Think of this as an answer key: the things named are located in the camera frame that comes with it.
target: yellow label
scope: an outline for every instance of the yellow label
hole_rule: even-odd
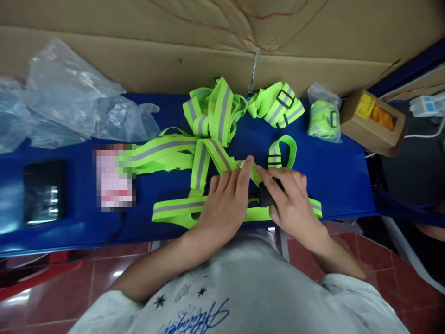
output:
[[[364,94],[360,103],[358,104],[356,114],[361,118],[367,120],[369,115],[371,114],[372,109],[374,108],[375,99],[370,97],[369,95]]]

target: hand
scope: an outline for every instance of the hand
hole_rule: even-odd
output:
[[[257,166],[256,170],[276,203],[276,206],[269,206],[270,218],[304,247],[313,248],[319,237],[324,236],[326,228],[315,216],[309,202],[306,176],[289,168],[269,168],[266,171]],[[281,181],[284,191],[272,176]]]
[[[184,237],[200,245],[199,262],[208,260],[239,230],[247,213],[249,182],[254,158],[247,157],[242,169],[226,171],[210,181],[207,200],[198,223]]]

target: black power bank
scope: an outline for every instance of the black power bank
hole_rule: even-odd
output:
[[[49,160],[26,165],[23,221],[37,226],[58,221],[66,216],[66,162]]]

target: brown cardboard box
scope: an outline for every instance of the brown cardboard box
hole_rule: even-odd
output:
[[[128,92],[369,87],[445,36],[442,0],[0,0],[0,75],[58,37]]]
[[[369,116],[373,106],[391,114],[394,131],[377,123]],[[387,156],[396,156],[406,134],[405,115],[364,89],[356,90],[340,111],[342,133],[368,150]]]

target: orange item in box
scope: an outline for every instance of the orange item in box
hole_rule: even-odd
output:
[[[372,109],[371,115],[369,116],[373,121],[376,121],[380,125],[383,125],[390,131],[394,131],[393,118],[390,113],[383,110],[379,106],[375,105]]]

